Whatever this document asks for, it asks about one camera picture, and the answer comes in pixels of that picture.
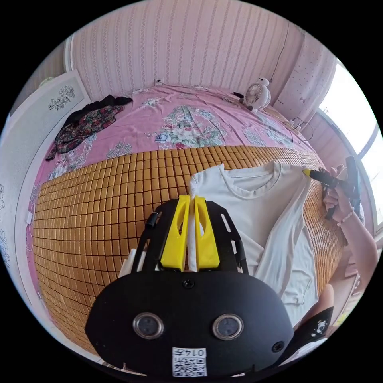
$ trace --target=handheld tool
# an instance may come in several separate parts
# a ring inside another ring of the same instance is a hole
[[[347,197],[350,198],[351,206],[356,215],[360,218],[360,179],[355,158],[353,156],[346,158],[346,167],[340,172],[338,177],[333,177],[328,171],[318,171],[304,169],[303,172],[314,180],[322,183],[325,190],[335,189],[339,185]],[[328,210],[326,219],[330,220],[335,208]]]
[[[190,209],[195,273],[184,270]],[[182,195],[158,206],[131,264],[96,297],[85,326],[97,353],[115,367],[166,381],[222,381],[273,366],[292,339],[281,299],[248,275],[241,237],[212,201],[195,197],[191,204]]]

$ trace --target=white t-shirt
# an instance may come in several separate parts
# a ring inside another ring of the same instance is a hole
[[[303,218],[310,178],[303,168],[269,162],[225,170],[224,164],[194,174],[190,197],[224,207],[241,236],[249,275],[282,299],[295,326],[318,301],[314,256]],[[188,229],[189,269],[197,270],[194,213]]]

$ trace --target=white fan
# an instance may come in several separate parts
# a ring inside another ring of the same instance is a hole
[[[249,86],[244,99],[240,99],[239,102],[243,103],[253,113],[256,113],[258,109],[267,107],[271,101],[271,94],[267,89],[269,84],[267,79],[260,77],[256,83]]]

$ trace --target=curtain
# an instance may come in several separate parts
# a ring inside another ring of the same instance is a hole
[[[288,120],[310,121],[330,88],[336,63],[323,44],[304,32],[298,60],[274,107]]]

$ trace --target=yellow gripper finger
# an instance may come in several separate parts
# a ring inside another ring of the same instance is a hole
[[[197,271],[200,269],[217,268],[219,266],[218,250],[205,198],[194,198],[194,215]]]
[[[180,195],[161,257],[163,267],[184,270],[189,207],[190,196]]]

